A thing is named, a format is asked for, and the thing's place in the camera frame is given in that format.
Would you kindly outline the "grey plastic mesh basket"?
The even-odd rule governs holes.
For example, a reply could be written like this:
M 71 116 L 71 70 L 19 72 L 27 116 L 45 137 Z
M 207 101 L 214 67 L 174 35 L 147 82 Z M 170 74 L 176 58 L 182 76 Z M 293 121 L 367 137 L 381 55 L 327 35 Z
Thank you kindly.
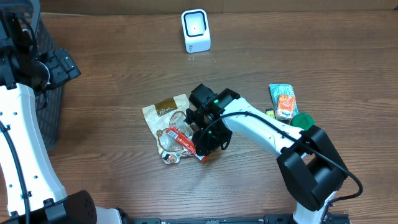
M 57 50 L 57 46 L 40 18 L 41 5 L 39 0 L 1 0 L 1 10 L 13 12 L 30 22 L 37 40 L 40 54 L 49 50 Z M 59 138 L 60 111 L 64 87 L 49 90 L 46 94 L 36 97 L 37 121 L 42 134 L 45 148 L 55 149 Z

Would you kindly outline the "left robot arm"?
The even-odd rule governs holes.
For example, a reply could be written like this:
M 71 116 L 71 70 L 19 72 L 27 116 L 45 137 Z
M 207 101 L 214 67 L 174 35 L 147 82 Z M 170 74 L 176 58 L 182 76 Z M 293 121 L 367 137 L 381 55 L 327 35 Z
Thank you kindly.
M 8 223 L 132 223 L 120 208 L 95 205 L 85 190 L 68 195 L 47 154 L 35 98 L 79 75 L 64 48 L 40 54 L 29 22 L 1 12 L 1 169 Z

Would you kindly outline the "brown snack pouch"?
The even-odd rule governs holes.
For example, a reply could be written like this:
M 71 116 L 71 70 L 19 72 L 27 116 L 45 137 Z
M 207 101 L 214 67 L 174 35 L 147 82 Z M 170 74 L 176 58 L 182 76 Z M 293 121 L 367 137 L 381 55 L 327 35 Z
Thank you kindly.
M 178 164 L 182 158 L 196 155 L 192 149 L 183 146 L 167 133 L 170 127 L 175 127 L 177 133 L 184 134 L 188 139 L 193 137 L 194 130 L 185 122 L 189 107 L 187 96 L 182 94 L 142 109 L 144 119 L 155 137 L 160 158 L 166 164 Z

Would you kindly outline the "white barcode scanner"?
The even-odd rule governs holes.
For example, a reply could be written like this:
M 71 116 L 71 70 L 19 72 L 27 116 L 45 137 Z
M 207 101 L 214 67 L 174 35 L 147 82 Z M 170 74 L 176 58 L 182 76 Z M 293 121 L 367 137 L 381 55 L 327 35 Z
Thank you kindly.
M 210 50 L 210 27 L 207 13 L 203 9 L 184 11 L 181 15 L 181 22 L 187 53 Z

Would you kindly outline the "red item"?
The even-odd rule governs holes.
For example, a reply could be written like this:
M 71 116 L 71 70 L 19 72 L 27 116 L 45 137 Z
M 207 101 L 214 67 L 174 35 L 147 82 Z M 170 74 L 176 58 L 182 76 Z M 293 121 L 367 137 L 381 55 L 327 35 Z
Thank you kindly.
M 191 139 L 186 137 L 183 133 L 181 133 L 175 126 L 171 126 L 166 130 L 166 133 L 176 140 L 183 148 L 185 148 L 190 154 L 197 157 L 200 161 L 205 162 L 207 156 L 199 156 L 196 152 L 196 147 Z

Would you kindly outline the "orange snack packet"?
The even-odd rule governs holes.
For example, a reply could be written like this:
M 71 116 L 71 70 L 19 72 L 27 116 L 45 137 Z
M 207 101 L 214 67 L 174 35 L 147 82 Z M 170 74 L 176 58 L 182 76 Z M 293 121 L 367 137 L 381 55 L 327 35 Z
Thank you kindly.
M 296 98 L 290 95 L 279 95 L 275 117 L 278 120 L 291 120 L 294 117 Z

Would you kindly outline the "green lid jar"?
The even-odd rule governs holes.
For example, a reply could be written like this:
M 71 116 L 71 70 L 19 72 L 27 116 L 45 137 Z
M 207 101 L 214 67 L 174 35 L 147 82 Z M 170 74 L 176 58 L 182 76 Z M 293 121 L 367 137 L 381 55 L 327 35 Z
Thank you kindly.
M 315 124 L 313 118 L 309 114 L 299 113 L 295 115 L 290 125 L 298 128 L 302 128 L 303 130 L 308 130 Z

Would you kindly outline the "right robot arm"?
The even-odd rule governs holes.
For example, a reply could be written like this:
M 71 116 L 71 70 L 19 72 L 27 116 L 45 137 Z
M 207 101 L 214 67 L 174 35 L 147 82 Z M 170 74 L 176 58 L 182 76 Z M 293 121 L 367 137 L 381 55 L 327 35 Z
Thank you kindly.
M 204 85 L 190 94 L 194 110 L 186 122 L 198 127 L 192 141 L 199 156 L 226 149 L 233 133 L 246 136 L 276 159 L 287 190 L 297 201 L 291 215 L 266 215 L 265 223 L 349 223 L 328 212 L 347 178 L 347 167 L 330 138 L 313 125 L 307 130 L 280 122 L 251 106 L 238 93 L 217 94 Z

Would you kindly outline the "teal snack packet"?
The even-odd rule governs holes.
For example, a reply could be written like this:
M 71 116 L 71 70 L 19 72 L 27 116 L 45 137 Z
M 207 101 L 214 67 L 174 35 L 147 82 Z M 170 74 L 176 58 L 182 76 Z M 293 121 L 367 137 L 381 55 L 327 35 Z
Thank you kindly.
M 272 99 L 273 106 L 274 106 L 274 112 L 276 111 L 277 98 L 278 98 L 279 95 L 283 94 L 283 95 L 290 95 L 290 96 L 294 96 L 295 97 L 293 86 L 290 85 L 290 84 L 275 84 L 275 83 L 271 83 L 269 85 L 269 90 L 270 90 L 271 99 Z M 298 113 L 299 113 L 299 111 L 298 111 L 298 108 L 297 108 L 297 100 L 296 100 L 295 109 L 294 109 L 294 116 L 297 115 Z

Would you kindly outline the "yellow black item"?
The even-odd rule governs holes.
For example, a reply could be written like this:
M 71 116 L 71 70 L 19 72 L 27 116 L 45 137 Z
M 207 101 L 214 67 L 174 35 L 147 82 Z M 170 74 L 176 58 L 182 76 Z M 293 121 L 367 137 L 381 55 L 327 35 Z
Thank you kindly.
M 266 115 L 270 116 L 273 119 L 276 119 L 275 112 L 272 108 L 266 109 Z

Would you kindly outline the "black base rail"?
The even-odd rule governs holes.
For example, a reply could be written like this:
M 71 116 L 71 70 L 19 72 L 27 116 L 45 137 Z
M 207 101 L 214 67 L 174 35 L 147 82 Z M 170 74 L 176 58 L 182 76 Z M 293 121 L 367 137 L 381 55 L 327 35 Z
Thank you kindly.
M 234 217 L 234 218 L 203 218 L 203 219 L 171 219 L 135 218 L 133 224 L 289 224 L 295 223 L 293 215 L 264 215 L 263 217 Z

